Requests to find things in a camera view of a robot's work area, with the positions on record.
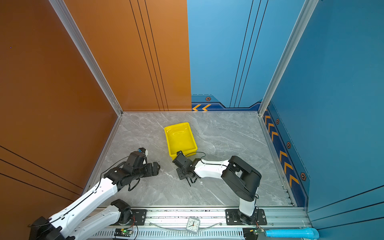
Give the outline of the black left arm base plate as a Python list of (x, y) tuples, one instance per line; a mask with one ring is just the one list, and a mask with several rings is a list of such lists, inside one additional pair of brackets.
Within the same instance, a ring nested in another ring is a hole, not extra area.
[(129, 218), (129, 221), (127, 222), (127, 226), (144, 226), (146, 217), (147, 217), (147, 210), (146, 209), (132, 209), (131, 210), (131, 216)]

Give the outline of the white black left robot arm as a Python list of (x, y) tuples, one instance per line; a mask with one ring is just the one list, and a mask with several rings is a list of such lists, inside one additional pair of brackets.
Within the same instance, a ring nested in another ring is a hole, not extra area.
[(142, 178), (159, 174), (161, 166), (150, 163), (147, 150), (139, 148), (100, 174), (100, 180), (83, 196), (46, 219), (40, 217), (29, 225), (31, 240), (85, 240), (111, 225), (135, 223), (131, 206), (123, 200), (113, 201), (105, 210), (89, 217), (101, 203), (124, 187), (132, 191)]

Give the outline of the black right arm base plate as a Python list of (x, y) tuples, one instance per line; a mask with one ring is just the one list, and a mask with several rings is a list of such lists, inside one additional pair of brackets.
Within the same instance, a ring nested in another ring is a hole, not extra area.
[(268, 224), (265, 211), (259, 208), (256, 208), (251, 216), (241, 213), (239, 209), (226, 209), (225, 214), (226, 222), (229, 226), (266, 226)]

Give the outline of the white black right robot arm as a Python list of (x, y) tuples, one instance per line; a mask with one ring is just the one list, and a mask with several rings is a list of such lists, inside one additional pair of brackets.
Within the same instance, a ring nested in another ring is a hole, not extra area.
[(197, 179), (212, 178), (223, 180), (240, 198), (236, 220), (245, 225), (257, 224), (257, 198), (262, 174), (238, 156), (224, 161), (207, 161), (202, 158), (188, 159), (178, 152), (173, 160), (180, 180), (193, 184)]

